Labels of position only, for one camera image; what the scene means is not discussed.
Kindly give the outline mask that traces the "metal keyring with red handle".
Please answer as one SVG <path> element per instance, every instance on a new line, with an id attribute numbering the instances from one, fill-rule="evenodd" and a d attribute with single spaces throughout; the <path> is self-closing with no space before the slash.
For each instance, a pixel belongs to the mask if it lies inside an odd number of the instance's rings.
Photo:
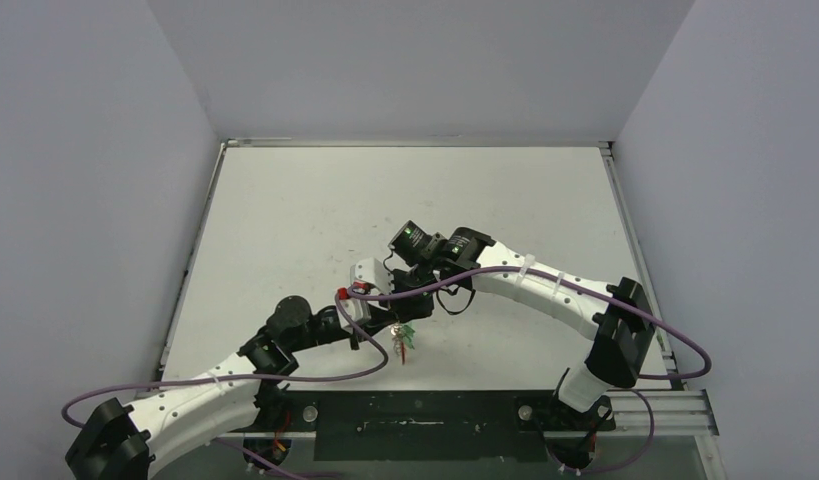
<path id="1" fill-rule="evenodd" d="M 409 350 L 414 349 L 415 330 L 410 323 L 395 323 L 390 327 L 393 350 L 402 365 L 406 364 Z"/>

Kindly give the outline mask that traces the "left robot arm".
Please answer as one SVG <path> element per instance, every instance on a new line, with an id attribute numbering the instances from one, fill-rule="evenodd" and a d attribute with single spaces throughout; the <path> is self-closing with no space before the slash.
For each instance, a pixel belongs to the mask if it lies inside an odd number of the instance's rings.
<path id="1" fill-rule="evenodd" d="M 271 430 L 283 417 L 278 385 L 297 369 L 296 352 L 368 340 L 397 319 L 349 297 L 319 311 L 301 296 L 286 297 L 253 337 L 200 375 L 127 404 L 111 398 L 98 405 L 66 464 L 77 479 L 151 479 L 220 435 L 251 425 Z"/>

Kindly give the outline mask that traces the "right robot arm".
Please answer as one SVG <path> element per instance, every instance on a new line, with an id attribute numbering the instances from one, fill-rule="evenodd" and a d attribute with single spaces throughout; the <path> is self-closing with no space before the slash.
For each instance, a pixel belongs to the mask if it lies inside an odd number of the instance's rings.
<path id="1" fill-rule="evenodd" d="M 508 298 L 590 341 L 585 359 L 566 371 L 550 402 L 560 427 L 578 427 L 607 390 L 636 385 L 655 335 L 646 319 L 652 309 L 639 282 L 570 276 L 467 227 L 443 237 L 408 221 L 388 247 L 407 266 L 395 275 L 398 292 L 454 278 L 459 287 Z"/>

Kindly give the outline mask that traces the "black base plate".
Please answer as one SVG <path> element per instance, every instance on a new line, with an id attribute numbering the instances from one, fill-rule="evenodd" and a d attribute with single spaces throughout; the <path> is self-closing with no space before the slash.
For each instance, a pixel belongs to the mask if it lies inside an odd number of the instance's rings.
<path id="1" fill-rule="evenodd" d="M 287 391 L 245 436 L 314 443 L 317 461 L 541 462 L 548 446 L 587 453 L 616 423 L 608 397 L 585 413 L 551 390 Z"/>

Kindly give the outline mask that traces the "aluminium front rail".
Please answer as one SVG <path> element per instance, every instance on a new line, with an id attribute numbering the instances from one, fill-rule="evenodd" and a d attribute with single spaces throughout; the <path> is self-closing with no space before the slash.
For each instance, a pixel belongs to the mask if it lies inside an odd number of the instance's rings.
<path id="1" fill-rule="evenodd" d="M 134 403 L 131 418 L 153 438 L 153 420 L 167 431 L 205 443 L 230 434 L 286 438 L 376 432 L 526 432 L 574 437 L 595 428 L 617 436 L 715 435 L 718 427 L 703 391 L 611 391 L 586 413 L 563 406 L 551 390 L 295 391 L 271 394 L 263 408 L 253 397 L 225 395 L 201 407 L 176 401 L 171 392 Z"/>

